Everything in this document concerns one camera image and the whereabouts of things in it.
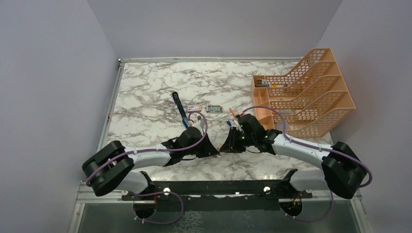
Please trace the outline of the grey staple strips tray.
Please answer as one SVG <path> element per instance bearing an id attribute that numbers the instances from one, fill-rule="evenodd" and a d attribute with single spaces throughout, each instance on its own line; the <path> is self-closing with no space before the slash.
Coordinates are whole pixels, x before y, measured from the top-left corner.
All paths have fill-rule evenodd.
<path id="1" fill-rule="evenodd" d="M 223 111 L 220 105 L 208 105 L 206 107 L 206 112 L 211 114 L 221 114 Z"/>

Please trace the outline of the red white staple box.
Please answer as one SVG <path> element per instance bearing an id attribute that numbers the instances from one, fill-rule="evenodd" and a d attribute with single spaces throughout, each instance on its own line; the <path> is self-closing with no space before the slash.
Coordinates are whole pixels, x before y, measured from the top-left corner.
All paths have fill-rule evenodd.
<path id="1" fill-rule="evenodd" d="M 188 112 L 201 111 L 201 105 L 200 104 L 188 105 L 187 110 Z"/>

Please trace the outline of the blue stapler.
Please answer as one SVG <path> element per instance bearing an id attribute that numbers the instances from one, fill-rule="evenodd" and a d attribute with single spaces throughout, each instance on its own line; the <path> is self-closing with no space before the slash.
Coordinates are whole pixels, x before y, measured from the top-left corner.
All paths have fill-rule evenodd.
<path id="1" fill-rule="evenodd" d="M 183 105 L 181 103 L 181 100 L 180 100 L 179 95 L 178 95 L 177 92 L 175 92 L 175 91 L 172 92 L 172 99 L 173 99 L 174 103 L 177 106 L 178 112 L 179 112 L 179 114 L 182 118 L 182 123 L 185 126 L 185 128 L 187 129 L 189 127 L 189 120 L 187 118 L 186 112 L 183 108 Z"/>

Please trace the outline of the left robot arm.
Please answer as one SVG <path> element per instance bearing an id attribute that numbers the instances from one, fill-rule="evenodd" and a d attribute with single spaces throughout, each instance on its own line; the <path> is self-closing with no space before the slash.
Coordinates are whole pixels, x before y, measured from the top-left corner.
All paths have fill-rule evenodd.
<path id="1" fill-rule="evenodd" d="M 144 200 L 155 192 L 155 185 L 143 168 L 172 166 L 189 155 L 205 158 L 218 154 L 206 133 L 189 127 L 178 137 L 153 147 L 125 147 L 118 140 L 112 141 L 88 158 L 82 164 L 82 171 L 86 185 L 97 197 L 121 190 Z"/>

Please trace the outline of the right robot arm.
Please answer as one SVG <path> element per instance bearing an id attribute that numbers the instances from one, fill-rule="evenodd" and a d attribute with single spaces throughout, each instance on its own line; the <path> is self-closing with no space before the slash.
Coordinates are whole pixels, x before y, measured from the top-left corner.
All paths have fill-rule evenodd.
<path id="1" fill-rule="evenodd" d="M 260 153 L 288 156 L 316 167 L 315 170 L 296 170 L 280 185 L 281 193 L 291 198 L 299 191 L 330 190 L 333 194 L 351 199 L 361 187 L 367 170 L 345 143 L 316 144 L 296 139 L 276 129 L 265 129 L 251 114 L 231 126 L 228 137 L 219 151 L 245 152 L 253 146 Z"/>

